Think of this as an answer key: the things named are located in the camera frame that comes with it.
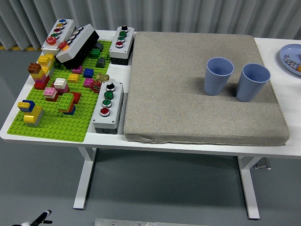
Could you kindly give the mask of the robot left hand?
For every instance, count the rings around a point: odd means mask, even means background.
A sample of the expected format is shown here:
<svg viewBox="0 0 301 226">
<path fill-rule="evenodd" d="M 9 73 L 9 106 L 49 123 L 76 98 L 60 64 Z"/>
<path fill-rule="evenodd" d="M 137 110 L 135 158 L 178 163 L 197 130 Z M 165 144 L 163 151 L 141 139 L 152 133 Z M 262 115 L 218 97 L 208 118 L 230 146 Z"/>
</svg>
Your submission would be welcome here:
<svg viewBox="0 0 301 226">
<path fill-rule="evenodd" d="M 25 221 L 21 225 L 22 226 L 39 226 L 40 224 L 52 224 L 52 220 L 46 220 L 46 218 L 52 213 L 51 210 L 46 210 L 42 214 L 40 214 L 33 221 Z"/>
</svg>

